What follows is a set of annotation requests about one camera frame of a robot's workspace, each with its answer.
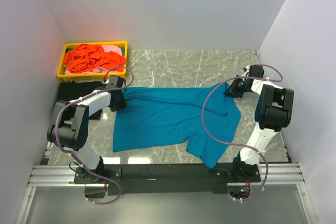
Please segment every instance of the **pile of clothes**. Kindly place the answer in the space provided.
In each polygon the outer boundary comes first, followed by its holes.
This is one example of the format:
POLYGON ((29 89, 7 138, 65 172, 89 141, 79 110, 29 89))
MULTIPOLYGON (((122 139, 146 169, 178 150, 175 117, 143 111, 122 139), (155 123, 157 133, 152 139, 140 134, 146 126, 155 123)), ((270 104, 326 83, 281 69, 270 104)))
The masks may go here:
POLYGON ((63 64, 65 74, 71 73, 104 73, 116 66, 124 66, 127 58, 119 47, 113 45, 80 44, 67 51, 63 64))

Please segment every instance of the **pink cloth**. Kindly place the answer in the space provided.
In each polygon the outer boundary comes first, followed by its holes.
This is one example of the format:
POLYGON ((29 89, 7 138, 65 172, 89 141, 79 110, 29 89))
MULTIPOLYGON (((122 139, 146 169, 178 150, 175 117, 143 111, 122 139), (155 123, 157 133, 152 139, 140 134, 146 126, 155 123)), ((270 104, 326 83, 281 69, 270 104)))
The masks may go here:
MULTIPOLYGON (((113 45, 102 45, 104 52, 116 52, 122 56, 121 48, 113 45)), ((83 72, 83 73, 106 73, 107 69, 102 67, 94 68, 93 71, 83 72)), ((73 74, 68 69, 65 69, 64 74, 73 74)))

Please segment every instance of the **teal cloth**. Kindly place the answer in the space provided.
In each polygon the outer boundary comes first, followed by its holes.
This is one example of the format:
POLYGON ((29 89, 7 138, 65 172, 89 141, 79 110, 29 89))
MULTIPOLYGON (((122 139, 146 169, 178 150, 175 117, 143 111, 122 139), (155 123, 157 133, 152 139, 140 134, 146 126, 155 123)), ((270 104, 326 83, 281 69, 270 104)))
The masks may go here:
MULTIPOLYGON (((205 123, 217 139, 231 142, 240 119, 233 98, 219 87, 210 97, 205 123)), ((201 109, 215 88, 127 88, 127 107, 117 112, 113 134, 113 151, 181 144, 188 139, 186 150, 213 168, 227 145, 211 139, 201 121, 201 109)))

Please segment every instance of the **marble surface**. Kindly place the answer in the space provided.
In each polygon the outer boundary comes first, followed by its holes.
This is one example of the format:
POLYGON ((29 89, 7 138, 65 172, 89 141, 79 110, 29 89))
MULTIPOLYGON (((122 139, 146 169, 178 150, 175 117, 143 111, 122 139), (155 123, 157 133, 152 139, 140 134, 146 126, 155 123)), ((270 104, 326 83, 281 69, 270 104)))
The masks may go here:
MULTIPOLYGON (((133 50, 128 66, 134 72, 134 86, 144 87, 209 87, 237 74, 242 68, 258 63, 255 51, 230 50, 133 50)), ((235 99, 241 111, 240 122, 233 140, 246 144, 255 126, 254 113, 258 95, 246 93, 235 99)), ((178 145, 151 147, 114 153, 112 151, 115 112, 103 109, 100 120, 90 120, 88 141, 107 164, 166 164, 201 163, 186 149, 186 142, 178 145)), ((241 147, 229 146, 219 162, 232 162, 241 147)), ((286 149, 278 134, 266 148, 269 162, 287 162, 286 149)), ((49 165, 66 165, 71 157, 53 146, 49 165)))

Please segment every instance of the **gray wall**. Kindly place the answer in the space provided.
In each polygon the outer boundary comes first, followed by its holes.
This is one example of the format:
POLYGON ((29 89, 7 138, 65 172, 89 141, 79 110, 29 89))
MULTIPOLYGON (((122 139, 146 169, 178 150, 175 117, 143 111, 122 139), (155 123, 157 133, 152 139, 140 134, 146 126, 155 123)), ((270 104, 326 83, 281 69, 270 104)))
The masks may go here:
POLYGON ((47 144, 64 38, 43 0, 0 6, 0 222, 14 223, 47 144))
POLYGON ((335 0, 286 0, 260 49, 259 60, 279 68, 295 90, 291 124, 283 135, 300 163, 319 223, 335 223, 335 0))
POLYGON ((259 49, 285 0, 46 0, 67 42, 259 49))

